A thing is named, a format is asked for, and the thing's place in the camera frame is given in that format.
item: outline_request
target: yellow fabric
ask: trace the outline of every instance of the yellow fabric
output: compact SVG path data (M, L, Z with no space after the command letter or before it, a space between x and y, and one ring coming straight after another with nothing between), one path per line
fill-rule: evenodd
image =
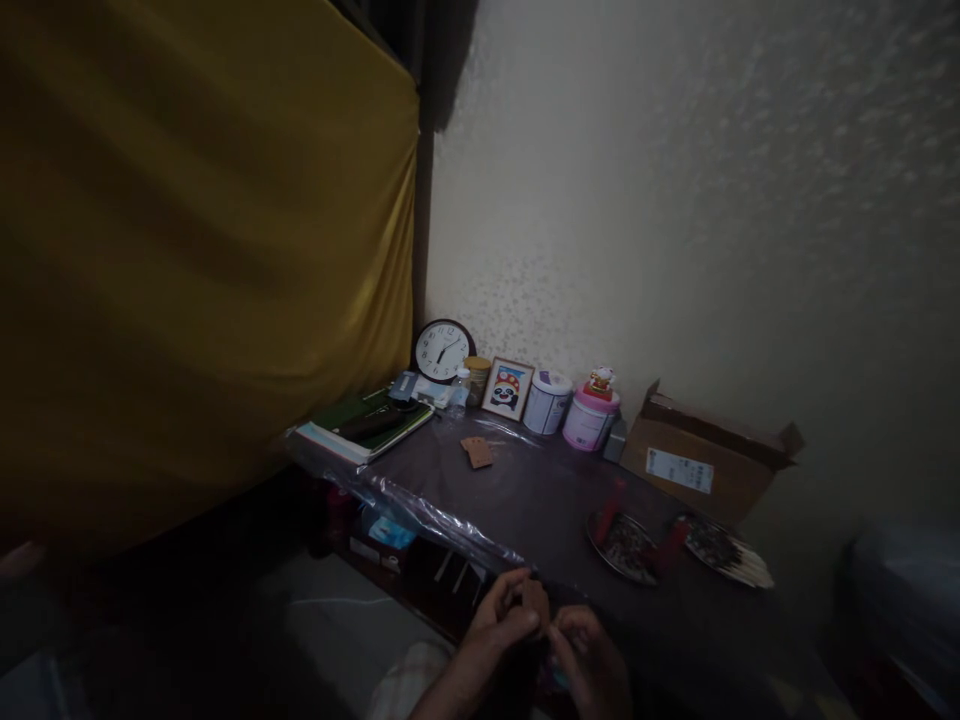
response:
M406 364L418 98L322 0L0 16L0 531L95 557Z

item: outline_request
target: stack of books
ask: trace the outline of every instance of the stack of books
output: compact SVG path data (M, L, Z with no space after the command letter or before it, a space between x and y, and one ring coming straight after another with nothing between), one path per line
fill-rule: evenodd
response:
M344 460L366 465L433 415L433 408L419 402L400 412L387 397L388 390L351 397L321 410L296 432Z

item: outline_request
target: white wall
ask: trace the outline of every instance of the white wall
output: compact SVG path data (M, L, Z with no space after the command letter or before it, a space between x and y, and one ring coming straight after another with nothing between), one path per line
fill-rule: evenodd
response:
M863 522L960 518L943 7L482 0L436 137L428 319L487 357L612 365L630 417L662 377L796 420L802 467L745 529L806 621Z

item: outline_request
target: gold lid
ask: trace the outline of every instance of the gold lid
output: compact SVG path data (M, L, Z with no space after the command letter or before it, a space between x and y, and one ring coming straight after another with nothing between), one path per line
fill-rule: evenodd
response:
M471 355L463 361L463 366L470 370L489 370L490 361L486 358L477 357L476 355Z

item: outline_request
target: small brown card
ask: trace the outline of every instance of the small brown card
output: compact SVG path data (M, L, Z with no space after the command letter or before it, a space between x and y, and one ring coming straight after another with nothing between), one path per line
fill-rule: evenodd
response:
M460 441L460 447L467 451L470 456L470 464L474 470L493 465L490 446L483 438L464 438Z
M527 578L523 581L523 607L535 610L540 616L540 637L547 633L550 627L550 599L547 591L536 580Z

